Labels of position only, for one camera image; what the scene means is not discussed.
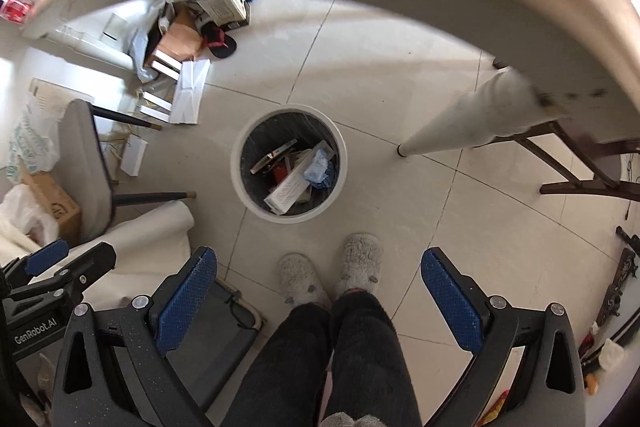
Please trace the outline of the blue plastic wrapper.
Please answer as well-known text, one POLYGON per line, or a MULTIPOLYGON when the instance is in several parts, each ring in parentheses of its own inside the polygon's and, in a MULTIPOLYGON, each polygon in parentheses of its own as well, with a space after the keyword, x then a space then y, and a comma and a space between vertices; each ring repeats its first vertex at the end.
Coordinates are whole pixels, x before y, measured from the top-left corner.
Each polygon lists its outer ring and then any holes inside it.
POLYGON ((331 188, 334 184, 334 167, 325 150, 314 153, 314 159, 303 172, 303 178, 314 188, 331 188))

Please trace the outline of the brown cardboard box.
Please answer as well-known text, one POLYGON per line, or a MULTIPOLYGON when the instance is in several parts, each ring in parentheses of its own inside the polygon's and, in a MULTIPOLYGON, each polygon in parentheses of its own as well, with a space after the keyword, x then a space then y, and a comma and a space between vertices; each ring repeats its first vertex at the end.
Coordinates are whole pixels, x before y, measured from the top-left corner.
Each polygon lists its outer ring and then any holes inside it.
POLYGON ((48 172, 29 173, 22 169, 22 180, 32 190, 38 204, 58 224, 58 237, 70 247, 79 244, 81 210, 48 172))

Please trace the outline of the printed plastic bag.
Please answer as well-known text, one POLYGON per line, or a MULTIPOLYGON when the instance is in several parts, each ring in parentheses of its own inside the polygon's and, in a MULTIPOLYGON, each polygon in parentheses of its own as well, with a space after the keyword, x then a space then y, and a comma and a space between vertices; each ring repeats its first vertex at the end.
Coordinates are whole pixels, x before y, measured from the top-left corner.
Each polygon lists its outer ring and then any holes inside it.
POLYGON ((43 109, 30 94, 10 134, 6 176, 12 184, 22 182, 22 171, 29 174, 50 172, 60 159, 60 138, 55 113, 43 109))

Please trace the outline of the grey padded chair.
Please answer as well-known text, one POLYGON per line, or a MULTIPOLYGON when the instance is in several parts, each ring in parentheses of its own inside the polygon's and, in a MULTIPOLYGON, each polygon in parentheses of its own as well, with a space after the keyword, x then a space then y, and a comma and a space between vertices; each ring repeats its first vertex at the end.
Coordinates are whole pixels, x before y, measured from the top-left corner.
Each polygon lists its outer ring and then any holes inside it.
POLYGON ((111 225, 118 207, 196 197, 193 191, 115 193, 100 147, 94 122, 96 117, 157 131, 162 129, 159 124, 98 107, 81 98, 68 103, 58 123, 60 158, 52 170, 52 176, 80 209, 79 243, 88 243, 102 235, 111 225))

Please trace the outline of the red black slipper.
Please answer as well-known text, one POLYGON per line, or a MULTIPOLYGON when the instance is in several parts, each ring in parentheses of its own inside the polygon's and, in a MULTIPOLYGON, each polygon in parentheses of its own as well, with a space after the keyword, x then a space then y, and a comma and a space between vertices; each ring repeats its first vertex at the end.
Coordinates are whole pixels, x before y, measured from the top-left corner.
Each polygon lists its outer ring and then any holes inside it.
POLYGON ((204 25, 201 28, 201 34, 204 46, 219 60, 235 54, 238 47, 236 41, 214 23, 204 25))

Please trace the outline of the white flat boxes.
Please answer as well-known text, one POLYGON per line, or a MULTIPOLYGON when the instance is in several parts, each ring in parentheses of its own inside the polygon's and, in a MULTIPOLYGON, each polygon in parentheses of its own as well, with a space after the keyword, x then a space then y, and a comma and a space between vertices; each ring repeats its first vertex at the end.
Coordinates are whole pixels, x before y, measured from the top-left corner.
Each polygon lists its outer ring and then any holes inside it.
POLYGON ((160 84, 141 91, 138 111, 164 124, 197 124, 210 66, 208 53, 179 62, 157 51, 151 69, 157 72, 160 84))

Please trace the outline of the white medicine box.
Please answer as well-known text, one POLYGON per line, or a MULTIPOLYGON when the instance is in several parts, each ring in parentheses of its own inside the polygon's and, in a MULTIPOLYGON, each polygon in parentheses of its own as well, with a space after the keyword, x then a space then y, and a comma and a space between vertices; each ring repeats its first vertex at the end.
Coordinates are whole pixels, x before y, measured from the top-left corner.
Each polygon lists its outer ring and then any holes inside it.
POLYGON ((274 190, 264 199, 264 203, 278 216, 288 212, 299 200, 309 183, 303 178, 303 172, 314 159, 314 153, 325 150, 329 160, 334 156, 334 150, 326 141, 319 142, 312 150, 308 150, 299 161, 296 162, 290 173, 280 182, 274 190))

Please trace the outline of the black trouser legs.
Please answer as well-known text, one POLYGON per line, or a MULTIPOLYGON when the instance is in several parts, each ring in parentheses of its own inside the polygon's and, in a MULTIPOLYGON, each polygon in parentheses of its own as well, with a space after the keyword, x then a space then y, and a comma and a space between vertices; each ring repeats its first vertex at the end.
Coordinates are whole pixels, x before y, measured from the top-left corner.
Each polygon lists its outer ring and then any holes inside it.
POLYGON ((225 426, 422 424, 394 325, 367 291, 294 308, 246 372, 225 426))

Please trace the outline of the white round trash bin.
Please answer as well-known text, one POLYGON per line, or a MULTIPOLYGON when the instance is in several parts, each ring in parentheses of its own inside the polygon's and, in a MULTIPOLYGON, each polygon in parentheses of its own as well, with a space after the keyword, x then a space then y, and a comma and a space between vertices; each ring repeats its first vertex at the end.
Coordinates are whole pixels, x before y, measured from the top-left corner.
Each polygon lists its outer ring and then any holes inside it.
POLYGON ((283 105, 251 120, 236 139, 230 173, 236 194, 255 216, 277 225, 296 225, 327 210, 341 194, 347 178, 348 157, 343 135, 320 110, 306 105, 283 105), (282 216, 273 213, 264 199, 319 142, 334 150, 334 184, 331 188, 307 188, 282 216))

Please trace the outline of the grey slipper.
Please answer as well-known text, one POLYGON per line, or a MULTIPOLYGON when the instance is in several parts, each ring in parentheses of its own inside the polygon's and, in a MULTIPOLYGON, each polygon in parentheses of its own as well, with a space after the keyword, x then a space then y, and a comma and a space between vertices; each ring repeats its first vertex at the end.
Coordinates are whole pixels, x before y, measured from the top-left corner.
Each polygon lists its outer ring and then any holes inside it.
POLYGON ((291 308, 316 305, 330 309, 331 300, 306 256, 297 253, 283 256, 278 262, 277 276, 285 302, 291 308))
POLYGON ((368 233, 349 236, 341 257, 336 295, 343 296, 349 291, 374 294, 380 283, 383 254, 382 244, 376 236, 368 233))

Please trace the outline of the cream fabric cloth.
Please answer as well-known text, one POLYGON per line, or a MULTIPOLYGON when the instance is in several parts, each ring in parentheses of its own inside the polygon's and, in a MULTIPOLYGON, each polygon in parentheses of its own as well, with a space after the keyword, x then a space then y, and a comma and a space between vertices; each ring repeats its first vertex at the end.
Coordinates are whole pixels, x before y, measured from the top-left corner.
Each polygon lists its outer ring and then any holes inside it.
POLYGON ((191 256, 188 232, 193 225, 194 218, 186 204, 178 200, 166 202, 73 248, 67 258, 35 280, 50 277, 66 263, 105 242, 116 253, 115 268, 84 292, 84 300, 96 310, 125 306, 137 295, 153 295, 165 277, 179 272, 191 256))

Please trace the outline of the white table leg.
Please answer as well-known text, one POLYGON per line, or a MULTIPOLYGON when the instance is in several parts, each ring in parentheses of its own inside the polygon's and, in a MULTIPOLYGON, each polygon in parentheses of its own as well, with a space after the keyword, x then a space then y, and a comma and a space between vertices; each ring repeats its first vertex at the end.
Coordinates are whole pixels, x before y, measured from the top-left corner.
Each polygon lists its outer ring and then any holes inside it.
POLYGON ((505 69, 457 101, 398 146, 402 157, 482 146, 566 115, 528 79, 505 69))

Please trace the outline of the left grey slipper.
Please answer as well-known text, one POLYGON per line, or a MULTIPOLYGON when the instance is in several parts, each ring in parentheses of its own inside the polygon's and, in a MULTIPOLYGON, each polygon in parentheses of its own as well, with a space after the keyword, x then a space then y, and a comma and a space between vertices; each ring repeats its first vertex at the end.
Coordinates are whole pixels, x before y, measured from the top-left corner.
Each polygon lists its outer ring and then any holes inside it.
POLYGON ((330 309, 331 300, 306 256, 297 253, 283 256, 278 262, 277 276, 285 302, 291 308, 316 305, 330 309))

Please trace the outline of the right grey slipper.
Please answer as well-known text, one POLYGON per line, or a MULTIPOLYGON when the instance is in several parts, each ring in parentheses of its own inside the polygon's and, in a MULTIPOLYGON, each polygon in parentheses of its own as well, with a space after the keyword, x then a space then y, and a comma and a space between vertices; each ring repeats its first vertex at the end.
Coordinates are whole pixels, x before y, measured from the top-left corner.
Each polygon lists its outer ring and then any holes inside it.
POLYGON ((383 254, 382 244, 376 236, 368 233, 349 236, 341 257, 336 295, 343 296, 349 291, 374 294, 380 283, 383 254))

